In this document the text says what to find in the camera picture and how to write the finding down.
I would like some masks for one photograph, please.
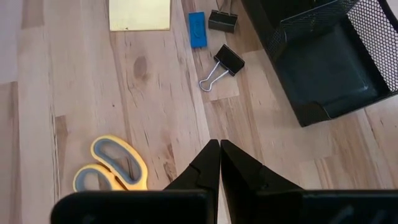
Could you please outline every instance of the black plastic object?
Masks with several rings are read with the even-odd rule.
[[[301,126],[398,93],[398,21],[385,0],[243,0]]]
[[[212,10],[209,17],[209,29],[234,33],[238,15]]]
[[[214,56],[214,60],[220,62],[220,65],[232,76],[235,76],[244,67],[244,60],[225,44]]]
[[[72,194],[51,223],[215,224],[220,160],[232,224],[398,222],[398,190],[304,190],[231,142],[211,140],[163,191]]]
[[[211,140],[163,191],[80,192],[54,206],[52,224],[217,222],[220,145]]]

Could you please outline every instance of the sticky note pad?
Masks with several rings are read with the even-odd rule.
[[[206,26],[205,26],[205,13],[193,12],[188,15],[189,29],[191,37],[191,47],[206,47]]]
[[[170,29],[171,0],[109,0],[111,31]]]

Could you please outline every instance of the yellow notepad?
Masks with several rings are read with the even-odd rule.
[[[171,0],[109,0],[111,31],[170,29]]]

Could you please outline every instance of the scissors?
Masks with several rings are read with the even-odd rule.
[[[130,160],[138,168],[138,178],[132,179],[112,158],[102,151],[102,146],[106,143],[114,144],[125,151]],[[73,179],[73,189],[81,192],[85,189],[85,177],[89,173],[101,176],[111,190],[147,190],[148,168],[138,152],[127,142],[116,136],[105,135],[93,141],[91,144],[91,155],[102,164],[88,164],[82,167]]]

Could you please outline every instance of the binder clip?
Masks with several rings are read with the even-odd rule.
[[[191,48],[206,47],[206,22],[204,12],[192,12],[188,15]]]
[[[230,1],[229,12],[223,12],[224,5]],[[212,10],[209,17],[209,29],[220,30],[224,32],[234,33],[236,23],[238,22],[238,15],[232,14],[232,1],[224,0],[219,11]]]
[[[220,78],[223,78],[226,74],[230,74],[233,77],[244,67],[244,60],[242,60],[235,52],[233,52],[227,45],[223,45],[218,53],[214,56],[214,60],[217,62],[216,66],[210,72],[210,74],[204,80],[199,81],[199,87],[206,92],[210,92],[213,84],[217,82]],[[208,81],[218,66],[221,65],[226,71],[222,73],[219,77],[215,78],[206,89],[202,84]]]

